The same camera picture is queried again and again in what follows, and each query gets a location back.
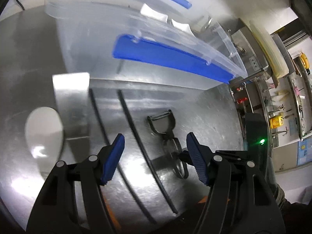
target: stainless steel table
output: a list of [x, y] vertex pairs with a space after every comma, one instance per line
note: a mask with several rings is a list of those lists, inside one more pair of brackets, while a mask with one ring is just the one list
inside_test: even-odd
[[[23, 11], [0, 22], [0, 197], [16, 221], [25, 229], [29, 214], [44, 179], [29, 152], [24, 125], [29, 113], [39, 106], [56, 108], [52, 75], [65, 73], [54, 18], [43, 7]], [[135, 126], [154, 162], [164, 156], [162, 140], [152, 133], [146, 117], [171, 109], [177, 124], [175, 136], [182, 148], [186, 135], [194, 132], [199, 142], [215, 150], [243, 150], [243, 141], [235, 105], [229, 88], [222, 84], [198, 91], [181, 87], [142, 83], [91, 80], [100, 115], [111, 141], [117, 133], [126, 139], [120, 165], [139, 199], [156, 220], [152, 224], [141, 212], [132, 195], [115, 172], [113, 180], [102, 187], [103, 196], [112, 210], [122, 233], [147, 233], [174, 219], [174, 214], [161, 194], [138, 148], [125, 119], [116, 90], [122, 89]], [[61, 159], [68, 164], [97, 153], [104, 145], [98, 123], [90, 108], [90, 146], [69, 147], [65, 144]], [[186, 180], [175, 176], [163, 160], [157, 175], [178, 210], [183, 213], [209, 189], [188, 167]], [[86, 226], [79, 183], [75, 184], [81, 225]]]

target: faucet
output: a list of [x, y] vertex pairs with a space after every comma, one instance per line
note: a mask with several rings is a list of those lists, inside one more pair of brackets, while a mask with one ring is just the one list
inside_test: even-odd
[[283, 134], [283, 136], [285, 136], [288, 133], [287, 127], [286, 127], [286, 130], [284, 130], [284, 131], [279, 131], [279, 132], [276, 132], [276, 133], [272, 133], [272, 137], [275, 138], [275, 135], [281, 134], [281, 133], [285, 133], [285, 134]]
[[268, 115], [270, 116], [270, 115], [272, 115], [273, 113], [278, 112], [278, 111], [280, 111], [280, 110], [282, 110], [282, 109], [284, 109], [284, 105], [280, 105], [280, 106], [278, 107], [278, 109], [273, 110], [272, 112], [268, 112]]

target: blue rubber tip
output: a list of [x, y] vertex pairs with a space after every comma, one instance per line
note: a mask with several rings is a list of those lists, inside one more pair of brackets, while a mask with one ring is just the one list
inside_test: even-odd
[[192, 159], [193, 165], [197, 172], [198, 178], [205, 185], [208, 185], [209, 178], [207, 176], [207, 164], [199, 151], [199, 143], [193, 138], [191, 133], [186, 136], [186, 146]]
[[116, 143], [114, 142], [113, 144], [115, 145], [111, 150], [110, 155], [108, 156], [107, 161], [103, 166], [103, 175], [101, 181], [105, 185], [108, 181], [110, 181], [113, 178], [118, 162], [124, 151], [124, 136], [120, 135], [119, 138], [117, 139], [117, 142]]

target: clear storage box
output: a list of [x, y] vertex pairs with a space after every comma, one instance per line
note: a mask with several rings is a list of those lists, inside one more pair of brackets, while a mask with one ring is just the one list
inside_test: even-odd
[[187, 8], [177, 10], [168, 1], [48, 0], [46, 12], [57, 20], [68, 72], [203, 90], [247, 76], [234, 45], [217, 22], [206, 30], [211, 38], [205, 36], [204, 42], [140, 13], [146, 3], [169, 19], [185, 23], [183, 10]]

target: blue poster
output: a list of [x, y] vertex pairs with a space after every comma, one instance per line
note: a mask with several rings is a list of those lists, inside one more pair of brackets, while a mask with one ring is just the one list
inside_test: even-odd
[[312, 138], [298, 142], [297, 166], [312, 161]]

